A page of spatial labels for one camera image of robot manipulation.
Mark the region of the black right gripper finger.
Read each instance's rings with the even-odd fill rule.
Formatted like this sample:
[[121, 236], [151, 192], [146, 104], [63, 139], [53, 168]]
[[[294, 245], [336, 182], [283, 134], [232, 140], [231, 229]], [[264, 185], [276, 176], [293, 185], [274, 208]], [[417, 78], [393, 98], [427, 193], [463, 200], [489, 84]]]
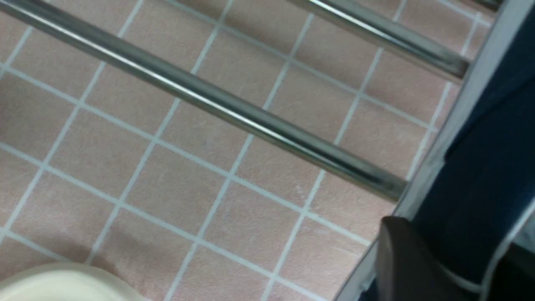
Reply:
[[439, 265], [420, 234], [403, 217], [383, 217], [377, 237], [379, 301], [475, 301], [480, 288]]

